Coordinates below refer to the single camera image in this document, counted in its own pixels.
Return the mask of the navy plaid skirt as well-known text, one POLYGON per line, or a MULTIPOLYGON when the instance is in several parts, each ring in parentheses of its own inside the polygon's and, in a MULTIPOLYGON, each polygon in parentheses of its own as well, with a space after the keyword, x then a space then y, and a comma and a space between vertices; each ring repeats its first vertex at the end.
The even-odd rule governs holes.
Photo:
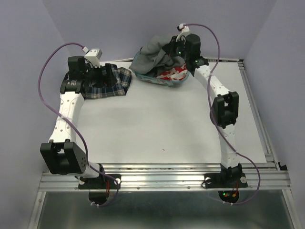
POLYGON ((111 96, 125 96, 132 82, 132 73, 124 67, 110 64, 112 74, 117 80, 113 86, 90 87, 86 93, 86 99, 100 99, 111 96))

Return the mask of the grey skirt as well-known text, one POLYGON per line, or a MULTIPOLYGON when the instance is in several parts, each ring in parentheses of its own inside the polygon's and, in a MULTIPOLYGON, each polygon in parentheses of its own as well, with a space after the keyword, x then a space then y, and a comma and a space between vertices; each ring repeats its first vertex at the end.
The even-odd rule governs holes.
POLYGON ((174 67, 182 67, 184 59, 170 57, 163 49, 172 39, 172 35, 154 36, 135 55, 130 69, 138 74, 156 77, 174 67))

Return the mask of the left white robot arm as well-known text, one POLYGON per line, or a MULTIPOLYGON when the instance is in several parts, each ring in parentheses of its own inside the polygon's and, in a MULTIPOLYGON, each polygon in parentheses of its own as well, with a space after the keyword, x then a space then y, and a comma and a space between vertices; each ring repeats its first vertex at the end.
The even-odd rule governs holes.
POLYGON ((94 86, 114 86, 117 79, 111 64, 95 67, 84 56, 69 57, 68 68, 60 86, 59 109, 48 106, 57 120, 49 141, 41 144, 40 152, 52 174, 90 179, 94 187, 101 188, 106 176, 101 165, 89 162, 88 147, 77 145, 77 138, 84 140, 77 125, 88 90, 94 86))

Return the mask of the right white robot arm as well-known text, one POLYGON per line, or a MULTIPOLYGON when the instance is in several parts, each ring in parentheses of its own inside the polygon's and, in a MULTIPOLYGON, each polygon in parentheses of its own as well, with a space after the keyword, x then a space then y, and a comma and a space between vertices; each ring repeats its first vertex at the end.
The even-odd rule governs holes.
POLYGON ((173 36, 164 50, 170 57, 183 58, 186 69, 206 89, 210 119, 219 135, 221 171, 207 174, 206 186, 230 186, 243 175, 235 149, 235 124, 239 114, 239 94, 227 89, 214 76, 214 69, 201 56, 198 35, 173 36))

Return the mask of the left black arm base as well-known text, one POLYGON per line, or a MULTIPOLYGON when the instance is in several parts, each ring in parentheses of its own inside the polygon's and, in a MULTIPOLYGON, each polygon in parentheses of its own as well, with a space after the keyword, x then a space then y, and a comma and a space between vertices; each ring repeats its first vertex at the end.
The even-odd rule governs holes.
POLYGON ((92 206, 102 208, 110 205, 121 188, 121 174, 99 175, 96 178, 79 178, 78 189, 87 190, 92 206))

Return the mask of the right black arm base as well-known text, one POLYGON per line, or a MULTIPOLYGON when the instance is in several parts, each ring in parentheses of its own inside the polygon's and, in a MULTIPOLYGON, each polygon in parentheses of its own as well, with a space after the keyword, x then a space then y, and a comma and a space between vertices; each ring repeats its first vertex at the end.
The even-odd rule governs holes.
POLYGON ((239 189, 248 187, 248 183, 244 173, 233 177, 226 177, 221 173, 207 173, 204 174, 201 187, 205 189, 220 189, 218 191, 220 200, 233 205, 239 199, 239 189))

